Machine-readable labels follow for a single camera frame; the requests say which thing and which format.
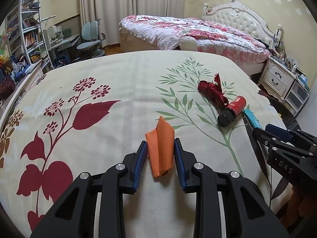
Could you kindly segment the bed with floral quilt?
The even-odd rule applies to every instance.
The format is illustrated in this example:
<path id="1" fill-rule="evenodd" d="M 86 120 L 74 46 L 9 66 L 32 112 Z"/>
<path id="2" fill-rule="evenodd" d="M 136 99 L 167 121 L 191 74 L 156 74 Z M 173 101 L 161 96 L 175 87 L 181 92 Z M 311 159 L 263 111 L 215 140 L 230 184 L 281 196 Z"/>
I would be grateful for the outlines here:
<path id="1" fill-rule="evenodd" d="M 180 40 L 197 40 L 197 52 L 229 58 L 247 75 L 262 72 L 276 50 L 262 40 L 232 27 L 202 18 L 131 15 L 119 23 L 120 47 L 124 52 L 181 50 Z"/>

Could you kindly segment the floral cream tablecloth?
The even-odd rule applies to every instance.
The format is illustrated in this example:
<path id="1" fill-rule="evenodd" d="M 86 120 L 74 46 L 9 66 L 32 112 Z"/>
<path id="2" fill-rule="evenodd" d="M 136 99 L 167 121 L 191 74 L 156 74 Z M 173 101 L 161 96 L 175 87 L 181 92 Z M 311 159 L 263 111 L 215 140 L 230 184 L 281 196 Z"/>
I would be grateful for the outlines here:
<path id="1" fill-rule="evenodd" d="M 163 117 L 185 150 L 214 171 L 238 171 L 278 212 L 292 186 L 261 170 L 244 117 L 226 128 L 197 89 L 221 79 L 225 96 L 243 96 L 262 126 L 283 122 L 258 86 L 219 55 L 143 51 L 108 55 L 52 70 L 38 79 L 1 131 L 1 204 L 29 237 L 67 186 L 82 172 L 103 173 L 135 152 Z"/>

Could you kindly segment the white tufted headboard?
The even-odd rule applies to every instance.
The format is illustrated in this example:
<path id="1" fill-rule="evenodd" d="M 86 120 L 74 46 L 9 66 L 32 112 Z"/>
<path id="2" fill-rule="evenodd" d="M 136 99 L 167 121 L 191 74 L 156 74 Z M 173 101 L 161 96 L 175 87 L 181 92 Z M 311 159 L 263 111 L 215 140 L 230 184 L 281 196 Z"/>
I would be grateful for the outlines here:
<path id="1" fill-rule="evenodd" d="M 267 22 L 256 12 L 239 1 L 229 2 L 217 7 L 204 3 L 202 19 L 226 25 L 262 40 L 270 47 L 275 45 L 276 37 L 269 30 Z"/>

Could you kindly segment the orange paper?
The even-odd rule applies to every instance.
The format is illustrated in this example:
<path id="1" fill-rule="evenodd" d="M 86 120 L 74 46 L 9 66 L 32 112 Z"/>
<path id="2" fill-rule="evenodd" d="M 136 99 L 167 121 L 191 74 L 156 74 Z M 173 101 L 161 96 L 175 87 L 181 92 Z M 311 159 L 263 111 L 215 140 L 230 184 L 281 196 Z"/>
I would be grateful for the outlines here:
<path id="1" fill-rule="evenodd" d="M 154 178 L 164 176 L 173 167 L 175 131 L 162 117 L 155 129 L 145 134 Z"/>

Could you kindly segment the white bookshelf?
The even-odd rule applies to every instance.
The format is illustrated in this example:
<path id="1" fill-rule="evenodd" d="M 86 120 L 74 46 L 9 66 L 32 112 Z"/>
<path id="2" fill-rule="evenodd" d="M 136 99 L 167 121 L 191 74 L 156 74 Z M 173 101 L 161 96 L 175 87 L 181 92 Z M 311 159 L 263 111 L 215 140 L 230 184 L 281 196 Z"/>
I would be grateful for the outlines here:
<path id="1" fill-rule="evenodd" d="M 5 18 L 10 59 L 24 65 L 51 64 L 40 18 L 40 0 L 16 0 Z"/>

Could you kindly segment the red small bottle black cap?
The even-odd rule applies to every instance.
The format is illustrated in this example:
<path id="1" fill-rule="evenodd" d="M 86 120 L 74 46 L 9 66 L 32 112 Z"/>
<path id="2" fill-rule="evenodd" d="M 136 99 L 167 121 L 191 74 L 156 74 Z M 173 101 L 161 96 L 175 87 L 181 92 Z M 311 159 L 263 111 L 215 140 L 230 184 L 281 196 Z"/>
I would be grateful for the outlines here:
<path id="1" fill-rule="evenodd" d="M 218 115 L 217 121 L 221 127 L 227 127 L 241 114 L 247 101 L 242 96 L 237 96 Z"/>

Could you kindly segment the dark red ribbon bundle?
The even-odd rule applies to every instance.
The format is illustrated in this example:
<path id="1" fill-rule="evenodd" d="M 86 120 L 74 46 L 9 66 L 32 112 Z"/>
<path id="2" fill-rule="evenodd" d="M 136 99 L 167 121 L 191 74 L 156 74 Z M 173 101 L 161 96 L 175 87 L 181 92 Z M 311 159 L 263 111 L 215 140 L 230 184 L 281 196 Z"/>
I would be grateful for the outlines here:
<path id="1" fill-rule="evenodd" d="M 221 79 L 218 73 L 214 75 L 213 82 L 200 81 L 198 91 L 220 110 L 229 104 L 228 98 L 225 97 L 222 91 Z"/>

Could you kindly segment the black trash bin with liner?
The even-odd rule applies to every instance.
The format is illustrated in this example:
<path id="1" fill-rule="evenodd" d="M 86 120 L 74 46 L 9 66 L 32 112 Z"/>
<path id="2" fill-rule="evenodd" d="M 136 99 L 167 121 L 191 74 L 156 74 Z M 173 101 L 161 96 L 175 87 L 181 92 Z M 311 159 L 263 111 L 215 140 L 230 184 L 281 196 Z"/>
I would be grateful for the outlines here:
<path id="1" fill-rule="evenodd" d="M 301 127 L 298 124 L 296 118 L 293 116 L 293 114 L 286 108 L 285 105 L 283 105 L 278 99 L 275 97 L 268 97 L 268 100 L 270 102 L 270 105 L 273 106 L 276 111 L 281 115 L 282 121 L 286 128 L 291 131 L 300 130 Z"/>

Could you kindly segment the white round bedpost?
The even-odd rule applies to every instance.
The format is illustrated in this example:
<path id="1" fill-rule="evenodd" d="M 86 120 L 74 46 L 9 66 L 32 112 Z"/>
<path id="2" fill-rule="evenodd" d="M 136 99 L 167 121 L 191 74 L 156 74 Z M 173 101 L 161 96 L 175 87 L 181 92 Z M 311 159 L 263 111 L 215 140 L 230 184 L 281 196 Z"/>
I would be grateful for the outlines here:
<path id="1" fill-rule="evenodd" d="M 180 40 L 179 47 L 182 51 L 197 51 L 197 40 L 191 36 L 184 36 Z"/>

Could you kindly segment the white two-drawer nightstand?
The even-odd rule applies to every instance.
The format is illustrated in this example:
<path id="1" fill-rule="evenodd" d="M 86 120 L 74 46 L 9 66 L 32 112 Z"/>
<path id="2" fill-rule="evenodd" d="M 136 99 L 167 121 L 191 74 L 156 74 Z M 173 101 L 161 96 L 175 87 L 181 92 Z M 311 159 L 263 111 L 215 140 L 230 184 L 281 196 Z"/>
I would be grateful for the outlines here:
<path id="1" fill-rule="evenodd" d="M 268 94 L 283 102 L 296 78 L 296 74 L 286 66 L 273 57 L 269 57 L 257 85 L 262 86 Z"/>

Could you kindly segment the blue-grey desk chair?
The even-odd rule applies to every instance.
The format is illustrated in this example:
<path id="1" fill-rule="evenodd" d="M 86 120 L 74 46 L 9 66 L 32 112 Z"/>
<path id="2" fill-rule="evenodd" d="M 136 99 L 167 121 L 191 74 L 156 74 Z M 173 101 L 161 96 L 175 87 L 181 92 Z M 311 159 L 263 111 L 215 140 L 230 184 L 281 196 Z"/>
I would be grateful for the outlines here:
<path id="1" fill-rule="evenodd" d="M 102 42 L 106 39 L 105 33 L 101 33 L 102 38 L 99 38 L 100 19 L 87 22 L 83 25 L 81 36 L 85 41 L 77 46 L 77 50 L 82 52 L 80 61 L 103 57 L 105 51 L 102 49 Z"/>

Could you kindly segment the study desk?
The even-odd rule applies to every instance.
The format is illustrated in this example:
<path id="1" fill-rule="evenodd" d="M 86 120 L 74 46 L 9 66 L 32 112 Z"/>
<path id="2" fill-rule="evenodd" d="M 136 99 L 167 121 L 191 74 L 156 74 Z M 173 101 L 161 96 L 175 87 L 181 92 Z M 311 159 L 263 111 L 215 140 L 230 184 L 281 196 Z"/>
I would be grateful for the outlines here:
<path id="1" fill-rule="evenodd" d="M 79 34 L 75 34 L 64 39 L 62 32 L 55 32 L 53 27 L 43 29 L 42 34 L 44 36 L 44 43 L 53 68 L 55 68 L 54 60 L 57 58 L 55 52 L 63 51 L 74 46 L 81 38 Z"/>

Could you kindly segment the beige curtains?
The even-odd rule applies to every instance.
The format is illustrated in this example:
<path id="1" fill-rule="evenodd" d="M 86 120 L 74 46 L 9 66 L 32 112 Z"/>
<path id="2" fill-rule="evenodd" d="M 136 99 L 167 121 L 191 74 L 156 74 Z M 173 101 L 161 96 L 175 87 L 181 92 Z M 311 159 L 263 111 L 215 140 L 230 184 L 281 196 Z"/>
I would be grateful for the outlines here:
<path id="1" fill-rule="evenodd" d="M 120 43 L 119 23 L 130 15 L 182 18 L 185 0 L 79 0 L 81 23 L 100 20 L 99 33 L 106 39 L 102 46 Z"/>

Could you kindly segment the teal white sachet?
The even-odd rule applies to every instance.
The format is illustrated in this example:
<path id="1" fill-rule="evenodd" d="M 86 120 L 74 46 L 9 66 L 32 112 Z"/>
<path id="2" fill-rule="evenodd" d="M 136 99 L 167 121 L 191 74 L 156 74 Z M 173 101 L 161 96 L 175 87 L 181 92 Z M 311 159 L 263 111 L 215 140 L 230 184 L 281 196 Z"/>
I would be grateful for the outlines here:
<path id="1" fill-rule="evenodd" d="M 244 109 L 243 113 L 245 115 L 245 117 L 247 118 L 249 125 L 251 126 L 252 129 L 254 128 L 259 128 L 259 129 L 263 129 L 262 126 L 260 125 L 259 120 L 256 118 L 256 116 L 254 115 L 254 113 L 249 110 L 249 109 Z"/>

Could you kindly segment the plastic drawer unit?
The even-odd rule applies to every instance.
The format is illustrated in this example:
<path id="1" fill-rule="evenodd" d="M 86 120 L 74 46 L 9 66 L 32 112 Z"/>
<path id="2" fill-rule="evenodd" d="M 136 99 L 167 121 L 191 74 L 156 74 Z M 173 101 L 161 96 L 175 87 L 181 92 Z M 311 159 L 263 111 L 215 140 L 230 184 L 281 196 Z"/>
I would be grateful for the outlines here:
<path id="1" fill-rule="evenodd" d="M 290 113 L 296 117 L 305 105 L 308 97 L 309 90 L 307 90 L 305 85 L 300 80 L 296 79 L 293 81 L 292 86 L 287 92 L 283 104 L 290 111 Z"/>

